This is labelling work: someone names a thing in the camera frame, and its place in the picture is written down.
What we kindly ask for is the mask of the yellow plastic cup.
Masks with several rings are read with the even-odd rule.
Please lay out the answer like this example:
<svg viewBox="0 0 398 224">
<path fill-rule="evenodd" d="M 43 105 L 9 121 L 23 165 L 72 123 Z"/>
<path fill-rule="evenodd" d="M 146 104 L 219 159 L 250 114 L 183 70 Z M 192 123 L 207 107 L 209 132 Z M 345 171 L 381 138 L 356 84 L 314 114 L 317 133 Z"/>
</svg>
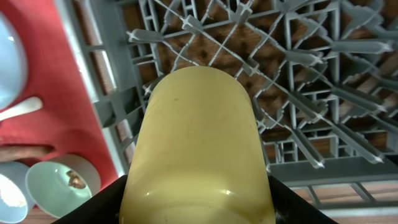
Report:
<svg viewBox="0 0 398 224">
<path fill-rule="evenodd" d="M 119 222 L 275 222 L 251 100 L 231 75 L 187 67 L 155 86 Z"/>
</svg>

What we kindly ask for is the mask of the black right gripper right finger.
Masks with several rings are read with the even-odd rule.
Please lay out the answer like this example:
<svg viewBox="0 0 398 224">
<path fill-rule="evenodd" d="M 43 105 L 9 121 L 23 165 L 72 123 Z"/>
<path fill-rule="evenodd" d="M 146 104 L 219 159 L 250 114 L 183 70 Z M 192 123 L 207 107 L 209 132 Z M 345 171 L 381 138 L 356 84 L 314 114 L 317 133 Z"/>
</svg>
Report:
<svg viewBox="0 0 398 224">
<path fill-rule="evenodd" d="M 276 224 L 337 224 L 273 176 L 269 176 Z"/>
</svg>

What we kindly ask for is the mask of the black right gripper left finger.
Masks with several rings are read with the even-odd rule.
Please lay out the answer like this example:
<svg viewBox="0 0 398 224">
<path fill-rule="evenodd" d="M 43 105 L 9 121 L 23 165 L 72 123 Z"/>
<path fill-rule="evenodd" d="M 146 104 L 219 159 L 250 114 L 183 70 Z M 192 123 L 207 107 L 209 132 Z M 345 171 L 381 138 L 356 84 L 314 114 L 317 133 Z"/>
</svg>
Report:
<svg viewBox="0 0 398 224">
<path fill-rule="evenodd" d="M 126 182 L 127 175 L 121 176 L 53 224 L 118 224 Z"/>
</svg>

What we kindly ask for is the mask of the green bowl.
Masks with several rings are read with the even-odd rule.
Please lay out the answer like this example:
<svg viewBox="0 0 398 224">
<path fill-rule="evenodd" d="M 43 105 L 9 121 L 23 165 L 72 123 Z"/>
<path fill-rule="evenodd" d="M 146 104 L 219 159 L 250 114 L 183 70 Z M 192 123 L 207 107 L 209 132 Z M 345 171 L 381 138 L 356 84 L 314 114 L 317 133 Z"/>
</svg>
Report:
<svg viewBox="0 0 398 224">
<path fill-rule="evenodd" d="M 69 177 L 66 173 L 70 170 L 84 181 L 84 189 L 68 185 Z M 69 214 L 101 189 L 100 175 L 94 165 L 74 154 L 36 163 L 27 171 L 25 184 L 35 204 L 55 218 Z"/>
</svg>

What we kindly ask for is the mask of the brown food scrap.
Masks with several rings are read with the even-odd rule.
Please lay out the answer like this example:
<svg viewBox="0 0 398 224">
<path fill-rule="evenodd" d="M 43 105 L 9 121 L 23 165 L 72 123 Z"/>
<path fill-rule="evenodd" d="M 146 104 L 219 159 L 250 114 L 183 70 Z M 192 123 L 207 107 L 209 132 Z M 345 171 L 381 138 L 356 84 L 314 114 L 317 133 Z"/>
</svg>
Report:
<svg viewBox="0 0 398 224">
<path fill-rule="evenodd" d="M 68 185 L 70 187 L 73 187 L 75 189 L 84 189 L 86 187 L 84 181 L 81 180 L 79 178 L 79 175 L 73 170 L 68 171 L 66 175 L 69 177 Z"/>
</svg>

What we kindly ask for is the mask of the light blue rice bowl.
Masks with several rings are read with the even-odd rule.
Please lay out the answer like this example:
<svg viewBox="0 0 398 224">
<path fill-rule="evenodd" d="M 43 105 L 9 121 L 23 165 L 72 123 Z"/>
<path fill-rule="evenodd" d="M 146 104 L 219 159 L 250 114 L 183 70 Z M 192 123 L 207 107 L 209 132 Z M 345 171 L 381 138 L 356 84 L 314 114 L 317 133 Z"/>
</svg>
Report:
<svg viewBox="0 0 398 224">
<path fill-rule="evenodd" d="M 1 223 L 20 223 L 35 205 L 25 184 L 28 170 L 20 162 L 1 163 Z"/>
</svg>

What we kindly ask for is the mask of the white rice pile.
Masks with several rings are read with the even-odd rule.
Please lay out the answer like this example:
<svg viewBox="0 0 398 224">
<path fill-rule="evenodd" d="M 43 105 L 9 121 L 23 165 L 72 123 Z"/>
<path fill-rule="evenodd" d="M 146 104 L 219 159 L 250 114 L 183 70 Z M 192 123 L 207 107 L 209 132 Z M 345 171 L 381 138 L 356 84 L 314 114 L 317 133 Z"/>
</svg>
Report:
<svg viewBox="0 0 398 224">
<path fill-rule="evenodd" d="M 27 205 L 24 194 L 9 178 L 1 175 L 1 199 L 8 207 L 24 207 Z"/>
</svg>

